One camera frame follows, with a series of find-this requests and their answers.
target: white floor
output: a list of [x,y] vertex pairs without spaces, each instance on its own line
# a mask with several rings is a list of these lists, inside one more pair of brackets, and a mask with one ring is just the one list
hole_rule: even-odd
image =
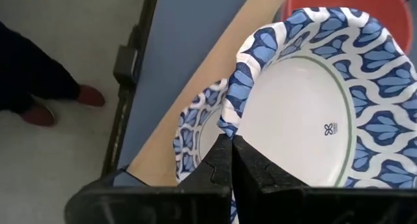
[[117,105],[113,64],[118,45],[139,21],[142,2],[0,0],[3,23],[107,99],[101,109],[46,102],[58,118],[50,129],[0,112],[0,223],[64,223],[67,199],[99,177]]

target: blue table surface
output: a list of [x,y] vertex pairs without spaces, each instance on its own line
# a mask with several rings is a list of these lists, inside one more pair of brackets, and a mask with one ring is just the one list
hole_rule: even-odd
[[[245,1],[158,0],[118,167],[136,157]],[[417,35],[417,0],[409,4]],[[415,63],[417,39],[409,57]]]

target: paper plate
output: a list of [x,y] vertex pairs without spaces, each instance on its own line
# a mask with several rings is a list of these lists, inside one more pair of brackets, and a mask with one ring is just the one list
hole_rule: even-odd
[[[417,187],[417,74],[375,18],[303,8],[252,34],[237,68],[186,108],[177,179],[219,133],[242,135],[310,186]],[[232,219],[236,212],[232,204]]]

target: orange bowl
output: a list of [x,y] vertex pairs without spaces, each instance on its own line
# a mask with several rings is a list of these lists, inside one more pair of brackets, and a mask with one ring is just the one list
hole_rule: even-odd
[[412,19],[404,0],[287,0],[282,19],[304,7],[349,7],[367,12],[388,28],[405,53],[410,51]]

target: pant leg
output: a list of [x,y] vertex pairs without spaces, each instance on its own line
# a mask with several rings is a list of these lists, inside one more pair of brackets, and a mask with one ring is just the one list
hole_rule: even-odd
[[44,99],[77,99],[79,85],[60,63],[3,24],[0,38],[0,59],[19,77],[22,89]]
[[0,70],[0,110],[10,110],[21,114],[29,110],[34,104],[32,96],[16,85],[16,78]]

